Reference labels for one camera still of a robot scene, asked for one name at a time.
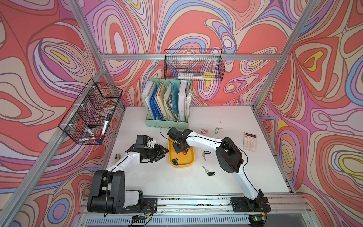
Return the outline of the yellow storage tray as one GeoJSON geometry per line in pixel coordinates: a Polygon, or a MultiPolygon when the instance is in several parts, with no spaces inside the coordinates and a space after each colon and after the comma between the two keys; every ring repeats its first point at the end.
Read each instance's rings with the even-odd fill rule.
{"type": "Polygon", "coordinates": [[[195,161],[195,152],[194,152],[194,148],[191,147],[187,153],[187,155],[183,155],[182,153],[177,154],[173,148],[173,140],[168,138],[169,142],[168,142],[168,155],[169,155],[169,163],[175,167],[175,168],[182,168],[182,167],[189,167],[191,166],[194,161],[195,161]],[[174,166],[172,164],[172,160],[178,158],[178,166],[174,166]]]}

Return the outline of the black tag key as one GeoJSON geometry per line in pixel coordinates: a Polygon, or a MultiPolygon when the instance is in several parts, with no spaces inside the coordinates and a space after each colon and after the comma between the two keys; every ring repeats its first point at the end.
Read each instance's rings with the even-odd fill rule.
{"type": "Polygon", "coordinates": [[[179,163],[178,163],[178,158],[173,159],[173,160],[172,160],[172,164],[173,164],[174,166],[178,166],[178,165],[179,165],[179,163]]]}
{"type": "Polygon", "coordinates": [[[204,160],[206,161],[206,156],[207,155],[210,155],[211,154],[211,152],[210,151],[203,151],[203,153],[202,153],[202,157],[204,158],[204,160]]]}
{"type": "Polygon", "coordinates": [[[209,171],[206,167],[203,166],[203,169],[205,171],[205,173],[208,175],[208,176],[214,176],[215,175],[215,172],[214,171],[209,171]]]}

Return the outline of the light green tag key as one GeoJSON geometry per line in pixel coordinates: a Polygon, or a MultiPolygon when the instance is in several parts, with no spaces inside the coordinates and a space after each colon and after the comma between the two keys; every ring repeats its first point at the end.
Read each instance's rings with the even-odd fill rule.
{"type": "Polygon", "coordinates": [[[219,131],[220,131],[220,130],[222,130],[222,129],[223,129],[223,128],[218,128],[218,127],[216,127],[216,128],[215,128],[215,134],[218,134],[218,133],[219,133],[219,131]]]}

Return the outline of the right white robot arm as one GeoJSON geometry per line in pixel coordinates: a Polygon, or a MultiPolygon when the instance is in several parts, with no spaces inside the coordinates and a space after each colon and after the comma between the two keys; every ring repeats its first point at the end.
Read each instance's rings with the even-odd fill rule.
{"type": "Polygon", "coordinates": [[[245,166],[248,157],[243,158],[245,152],[235,145],[231,138],[214,139],[200,135],[190,129],[180,131],[171,128],[167,136],[173,141],[176,153],[188,152],[191,147],[200,148],[204,151],[215,153],[219,166],[227,173],[232,174],[243,191],[241,202],[234,204],[243,211],[271,212],[267,197],[262,190],[250,179],[245,166]]]}

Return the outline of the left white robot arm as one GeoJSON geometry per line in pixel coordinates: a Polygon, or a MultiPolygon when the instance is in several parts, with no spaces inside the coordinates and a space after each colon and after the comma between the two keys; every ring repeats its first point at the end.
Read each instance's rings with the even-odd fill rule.
{"type": "Polygon", "coordinates": [[[141,212],[147,205],[141,190],[127,190],[126,177],[139,164],[158,162],[169,152],[162,145],[151,148],[135,148],[134,145],[115,165],[95,172],[88,196],[90,213],[122,214],[141,212]]]}

